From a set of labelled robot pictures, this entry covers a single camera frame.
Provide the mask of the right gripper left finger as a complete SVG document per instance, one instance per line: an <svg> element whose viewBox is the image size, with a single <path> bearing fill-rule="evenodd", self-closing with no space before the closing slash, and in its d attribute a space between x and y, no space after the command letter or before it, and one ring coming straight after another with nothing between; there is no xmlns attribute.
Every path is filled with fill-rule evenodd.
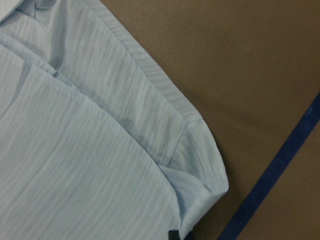
<svg viewBox="0 0 320 240"><path fill-rule="evenodd" d="M168 240L180 240L178 230L169 230L168 231Z"/></svg>

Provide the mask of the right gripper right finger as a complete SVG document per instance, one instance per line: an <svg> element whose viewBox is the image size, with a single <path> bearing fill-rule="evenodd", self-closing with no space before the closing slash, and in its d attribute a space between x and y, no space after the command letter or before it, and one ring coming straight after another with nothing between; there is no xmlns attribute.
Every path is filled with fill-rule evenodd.
<svg viewBox="0 0 320 240"><path fill-rule="evenodd" d="M192 231L190 231L187 236L185 237L185 240L194 240L194 234Z"/></svg>

